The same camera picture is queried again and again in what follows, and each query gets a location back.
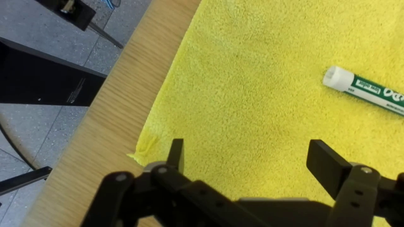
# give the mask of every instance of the marker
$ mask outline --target marker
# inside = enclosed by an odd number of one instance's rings
[[[324,74],[323,84],[404,116],[404,94],[341,66],[331,66]]]

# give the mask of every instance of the wooden table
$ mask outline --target wooden table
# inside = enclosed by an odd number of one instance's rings
[[[24,225],[80,225],[102,177],[141,167],[136,140],[199,0],[153,0]]]

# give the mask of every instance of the floor tile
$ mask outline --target floor tile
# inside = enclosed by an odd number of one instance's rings
[[[8,211],[0,223],[0,227],[20,225],[44,182],[45,180],[39,180],[18,189],[13,203],[9,205]]]
[[[80,65],[85,64],[98,37],[34,0],[0,1],[0,36]]]
[[[140,21],[143,13],[148,8],[149,3],[150,0],[122,0],[120,7],[116,7],[112,12],[109,22],[105,26],[105,31],[107,31],[117,41],[125,44]]]
[[[11,156],[10,153],[0,150],[0,181],[20,175],[28,170],[28,166],[19,158]],[[15,191],[10,191],[0,196],[0,221],[8,211]]]
[[[0,103],[0,121],[21,152],[33,160],[59,111],[61,105]],[[0,148],[16,156],[3,134]]]
[[[59,160],[86,111],[87,107],[62,107],[48,137],[38,151],[37,163],[53,166]]]
[[[100,37],[85,66],[107,75],[120,53],[121,49],[115,46],[109,40]]]
[[[11,203],[13,203],[13,199],[16,194],[16,190],[14,191],[10,191],[8,194],[4,194],[4,195],[0,195],[0,224],[1,224],[1,220],[4,219],[4,215],[6,214],[6,211],[9,210]]]

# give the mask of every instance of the yellow cloth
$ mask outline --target yellow cloth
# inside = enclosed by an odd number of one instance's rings
[[[306,167],[311,138],[396,177],[404,117],[322,84],[341,65],[404,90],[404,1],[202,0],[134,157],[184,138],[184,174],[231,198],[332,199]]]

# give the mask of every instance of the white cap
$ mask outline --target white cap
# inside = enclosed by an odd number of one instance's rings
[[[323,84],[341,92],[347,90],[353,82],[355,74],[341,66],[330,66],[324,74]]]

